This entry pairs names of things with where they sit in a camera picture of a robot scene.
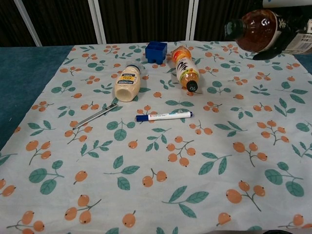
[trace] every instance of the white marker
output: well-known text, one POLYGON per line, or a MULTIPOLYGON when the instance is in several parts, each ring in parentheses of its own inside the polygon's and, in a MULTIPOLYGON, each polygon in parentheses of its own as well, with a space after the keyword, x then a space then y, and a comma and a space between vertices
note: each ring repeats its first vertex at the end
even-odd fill
POLYGON ((192 116, 193 116, 192 111, 182 112, 182 113, 168 113, 168 114, 161 114, 161 115, 142 115, 142 116, 136 116, 136 121, 142 122, 142 121, 151 121, 151 120, 190 118, 192 116))

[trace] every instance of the floral tablecloth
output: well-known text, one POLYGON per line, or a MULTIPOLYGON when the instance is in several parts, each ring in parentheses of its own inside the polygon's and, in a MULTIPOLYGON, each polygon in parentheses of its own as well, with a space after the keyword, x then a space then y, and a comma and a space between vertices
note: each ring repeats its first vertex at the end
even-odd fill
POLYGON ((75 46, 0 155, 0 233, 203 234, 312 227, 312 79, 293 57, 253 61, 235 43, 75 46), (170 52, 191 50, 199 90, 170 52), (114 97, 144 66, 132 102, 114 97), (82 119, 118 107, 72 130, 82 119), (192 111, 187 119, 136 115, 192 111))

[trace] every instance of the blue block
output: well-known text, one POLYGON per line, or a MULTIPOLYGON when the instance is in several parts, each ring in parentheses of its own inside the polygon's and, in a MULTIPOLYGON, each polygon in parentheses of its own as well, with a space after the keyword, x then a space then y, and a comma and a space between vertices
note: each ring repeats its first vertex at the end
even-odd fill
POLYGON ((145 57, 148 63, 162 64, 167 54, 167 43, 151 41, 145 48, 145 57))

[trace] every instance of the black bottle cap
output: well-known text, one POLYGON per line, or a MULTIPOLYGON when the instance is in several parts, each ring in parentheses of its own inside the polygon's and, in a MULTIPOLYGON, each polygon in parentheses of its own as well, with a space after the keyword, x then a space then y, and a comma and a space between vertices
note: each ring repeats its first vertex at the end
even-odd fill
POLYGON ((239 39, 244 35, 245 24, 241 19, 233 19, 224 26, 225 38, 239 39))
POLYGON ((189 92, 195 92, 198 88, 198 85, 197 85, 196 81, 191 80, 191 81, 187 82, 186 88, 189 92))

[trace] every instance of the marker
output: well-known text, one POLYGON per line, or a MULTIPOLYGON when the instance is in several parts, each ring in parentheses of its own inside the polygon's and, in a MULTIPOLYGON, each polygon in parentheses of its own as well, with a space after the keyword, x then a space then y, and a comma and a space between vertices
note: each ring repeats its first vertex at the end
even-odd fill
POLYGON ((136 116, 136 121, 142 122, 142 121, 151 121, 151 120, 190 118, 192 116, 193 116, 192 111, 181 112, 181 113, 168 113, 168 114, 161 114, 161 115, 142 115, 142 116, 136 116))
POLYGON ((104 110, 101 110, 101 111, 95 113, 94 115, 92 115, 92 116, 90 116, 90 117, 84 119, 83 121, 79 122, 78 124, 76 124, 76 125, 73 127, 73 130, 76 129, 76 128, 81 127, 82 125, 84 125, 84 124, 86 124, 86 123, 88 123, 88 122, 90 122, 90 121, 92 121, 93 119, 96 119, 97 117, 100 117, 101 115, 103 115, 103 114, 109 112, 110 110, 114 109, 114 108, 117 107, 117 106, 118 106, 118 104, 114 103, 114 104, 110 105, 109 107, 106 107, 104 110))

